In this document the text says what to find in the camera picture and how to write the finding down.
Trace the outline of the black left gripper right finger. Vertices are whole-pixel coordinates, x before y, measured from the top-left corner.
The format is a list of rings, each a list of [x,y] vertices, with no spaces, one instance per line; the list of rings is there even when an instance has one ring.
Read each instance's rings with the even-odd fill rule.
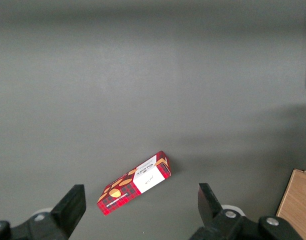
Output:
[[[191,240],[300,240],[301,236],[285,219],[262,216],[257,222],[232,208],[221,206],[208,183],[200,183],[198,211],[203,227]]]

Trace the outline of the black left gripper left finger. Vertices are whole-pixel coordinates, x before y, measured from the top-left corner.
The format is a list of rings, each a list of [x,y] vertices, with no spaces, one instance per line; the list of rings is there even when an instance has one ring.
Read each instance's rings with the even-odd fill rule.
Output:
[[[0,220],[0,240],[67,240],[85,211],[85,186],[76,184],[49,212],[36,213],[14,227]]]

